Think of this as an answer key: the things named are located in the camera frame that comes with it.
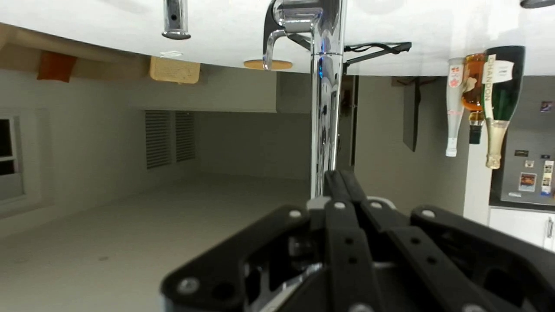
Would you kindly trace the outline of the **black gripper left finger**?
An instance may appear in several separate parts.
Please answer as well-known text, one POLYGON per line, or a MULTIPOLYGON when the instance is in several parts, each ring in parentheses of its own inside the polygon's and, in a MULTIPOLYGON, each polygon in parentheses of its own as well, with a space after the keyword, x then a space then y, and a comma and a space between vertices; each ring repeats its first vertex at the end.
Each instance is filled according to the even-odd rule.
POLYGON ((292 293, 321 297, 332 269, 330 219, 347 200, 346 174, 325 174, 314 207, 280 207, 163 278, 165 312, 262 312, 292 293))

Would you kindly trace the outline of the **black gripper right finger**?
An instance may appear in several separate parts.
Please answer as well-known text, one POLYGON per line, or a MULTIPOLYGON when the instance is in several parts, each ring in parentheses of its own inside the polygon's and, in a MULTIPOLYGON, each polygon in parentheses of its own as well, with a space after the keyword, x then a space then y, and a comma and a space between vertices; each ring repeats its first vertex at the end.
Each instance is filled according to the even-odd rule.
POLYGON ((436 207, 410 217, 340 176, 373 257, 399 262, 444 312, 555 312, 555 255, 436 207))

